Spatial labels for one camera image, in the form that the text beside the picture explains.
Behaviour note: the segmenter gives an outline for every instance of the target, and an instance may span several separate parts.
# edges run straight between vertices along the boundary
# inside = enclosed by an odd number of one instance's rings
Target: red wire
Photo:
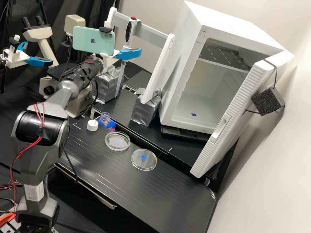
[[[43,117],[41,118],[41,115],[39,115],[39,112],[38,112],[38,103],[41,103],[42,104],[42,107],[43,107]],[[36,114],[38,116],[38,119],[40,121],[40,126],[43,128],[44,127],[44,103],[43,102],[37,102],[37,104],[33,104],[33,107],[36,111]],[[33,147],[34,145],[38,144],[40,141],[41,141],[42,137],[38,137],[37,140],[35,140],[32,144],[30,144],[29,146],[25,147],[24,149],[22,149],[18,154],[17,156],[15,157],[15,159],[13,160],[11,166],[10,166],[10,177],[11,177],[11,183],[12,183],[12,186],[10,187],[5,187],[5,188],[11,188],[13,187],[13,192],[14,192],[14,198],[13,198],[13,201],[14,201],[14,205],[13,205],[13,212],[14,212],[14,218],[15,218],[15,203],[16,203],[16,186],[15,186],[15,181],[13,179],[13,164],[15,163],[16,160],[18,160],[18,158],[26,151],[28,150],[29,148]]]
[[[78,66],[78,65],[81,65],[81,64],[83,64],[83,63],[94,64],[94,62],[91,62],[91,61],[84,61],[84,62],[81,62],[81,63],[77,64],[77,66]]]
[[[8,186],[8,187],[2,187],[0,189],[8,189],[8,188],[12,188],[13,186]]]

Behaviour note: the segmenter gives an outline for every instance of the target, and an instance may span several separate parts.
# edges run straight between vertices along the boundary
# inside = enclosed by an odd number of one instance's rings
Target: black foam block
[[[285,102],[275,88],[269,88],[251,98],[259,114],[264,116],[285,106]]]

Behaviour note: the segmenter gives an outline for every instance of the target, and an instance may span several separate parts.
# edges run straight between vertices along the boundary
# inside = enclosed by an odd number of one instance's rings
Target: white bottle cap
[[[89,131],[96,131],[98,129],[98,122],[96,120],[89,120],[86,128]]]
[[[14,40],[19,41],[19,39],[20,39],[20,36],[19,36],[19,35],[15,35],[15,36],[14,36]]]

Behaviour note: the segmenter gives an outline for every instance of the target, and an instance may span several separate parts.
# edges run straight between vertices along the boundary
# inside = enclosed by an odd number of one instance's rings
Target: label sticker
[[[40,201],[44,196],[43,181],[38,186],[24,184],[25,196],[29,201]]]

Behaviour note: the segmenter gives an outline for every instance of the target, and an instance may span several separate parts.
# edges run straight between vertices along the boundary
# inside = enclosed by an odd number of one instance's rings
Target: white wall
[[[286,101],[283,116],[250,120],[208,233],[311,232],[311,27],[305,31],[298,66],[277,84]]]
[[[310,21],[310,0],[190,0],[256,24],[286,49],[293,52]],[[164,33],[173,32],[183,0],[121,0],[120,12],[136,16],[143,23]],[[116,48],[124,45],[123,30],[117,30]],[[133,47],[142,48],[133,61],[152,72],[161,49],[135,38]]]

